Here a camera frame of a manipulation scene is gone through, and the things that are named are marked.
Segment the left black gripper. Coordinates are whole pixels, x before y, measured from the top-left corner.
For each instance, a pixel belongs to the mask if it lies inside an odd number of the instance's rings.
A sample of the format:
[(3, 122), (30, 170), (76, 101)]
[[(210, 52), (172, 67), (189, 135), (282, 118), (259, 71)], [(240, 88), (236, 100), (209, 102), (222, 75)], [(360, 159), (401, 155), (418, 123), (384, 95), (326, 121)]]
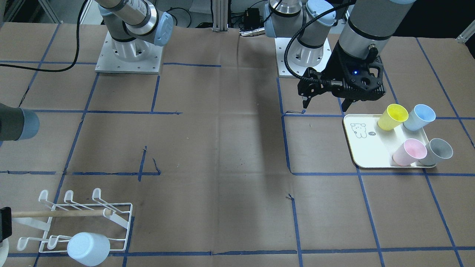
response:
[(374, 44), (364, 49), (367, 56), (358, 59), (351, 56), (336, 44), (322, 74), (308, 67), (298, 82), (298, 95), (302, 96), (302, 108), (307, 109), (312, 98), (326, 93), (331, 86), (330, 80), (341, 81), (343, 86), (333, 88), (331, 92), (337, 98), (343, 98), (342, 112), (348, 111), (355, 101), (377, 101), (385, 95), (382, 81), (384, 70), (379, 50)]

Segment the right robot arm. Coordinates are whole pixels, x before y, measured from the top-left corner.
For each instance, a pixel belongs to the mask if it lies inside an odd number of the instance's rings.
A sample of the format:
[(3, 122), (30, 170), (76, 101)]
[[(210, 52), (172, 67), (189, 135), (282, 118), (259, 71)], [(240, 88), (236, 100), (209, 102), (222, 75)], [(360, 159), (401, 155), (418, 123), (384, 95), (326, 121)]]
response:
[[(117, 58), (144, 59), (153, 46), (164, 47), (173, 32), (173, 17), (148, 0), (99, 0), (100, 14), (112, 37)], [(39, 130), (38, 116), (31, 110), (1, 104), (1, 141), (30, 139)]]

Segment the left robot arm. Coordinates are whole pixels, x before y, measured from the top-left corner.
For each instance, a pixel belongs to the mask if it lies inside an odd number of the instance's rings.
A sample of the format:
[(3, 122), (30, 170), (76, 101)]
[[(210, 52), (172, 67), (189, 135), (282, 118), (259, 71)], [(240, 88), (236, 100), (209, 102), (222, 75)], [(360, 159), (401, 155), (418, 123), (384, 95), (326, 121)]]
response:
[[(299, 79), (298, 95), (306, 109), (316, 96), (330, 92), (342, 98), (347, 111), (357, 101), (377, 101), (385, 95), (380, 53), (411, 9), (412, 0), (270, 0), (263, 27), (273, 38), (289, 38), (283, 64)], [(322, 70), (330, 29), (340, 10), (353, 7), (334, 50)]]

